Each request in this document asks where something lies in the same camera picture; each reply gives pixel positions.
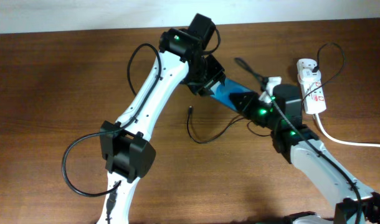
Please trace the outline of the blue screen Galaxy smartphone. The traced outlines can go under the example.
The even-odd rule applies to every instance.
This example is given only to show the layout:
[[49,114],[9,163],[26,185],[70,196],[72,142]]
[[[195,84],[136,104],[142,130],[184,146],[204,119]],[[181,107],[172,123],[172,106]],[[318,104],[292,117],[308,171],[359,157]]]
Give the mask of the blue screen Galaxy smartphone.
[[231,79],[226,78],[224,83],[217,82],[211,86],[211,97],[233,111],[242,113],[253,98],[259,94]]

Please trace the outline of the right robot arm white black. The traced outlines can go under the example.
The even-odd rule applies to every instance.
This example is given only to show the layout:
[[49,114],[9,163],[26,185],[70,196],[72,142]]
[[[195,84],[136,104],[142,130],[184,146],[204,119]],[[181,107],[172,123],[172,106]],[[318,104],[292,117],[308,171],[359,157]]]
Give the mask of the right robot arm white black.
[[234,108],[253,123],[269,128],[275,150],[334,206],[333,223],[380,223],[380,194],[358,181],[303,124],[298,88],[280,84],[267,97],[264,102],[254,91],[229,93]]

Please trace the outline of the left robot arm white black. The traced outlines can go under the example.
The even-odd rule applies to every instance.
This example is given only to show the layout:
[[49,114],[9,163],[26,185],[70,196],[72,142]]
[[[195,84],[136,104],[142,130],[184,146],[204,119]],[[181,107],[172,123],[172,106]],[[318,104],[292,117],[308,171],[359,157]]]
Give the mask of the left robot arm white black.
[[150,144],[154,126],[175,88],[186,85],[195,95],[209,96],[211,87],[225,81],[223,68],[206,47],[215,23],[196,14],[189,27],[163,32],[152,71],[130,106],[114,123],[101,126],[102,157],[108,187],[99,223],[128,223],[136,186],[156,157]]

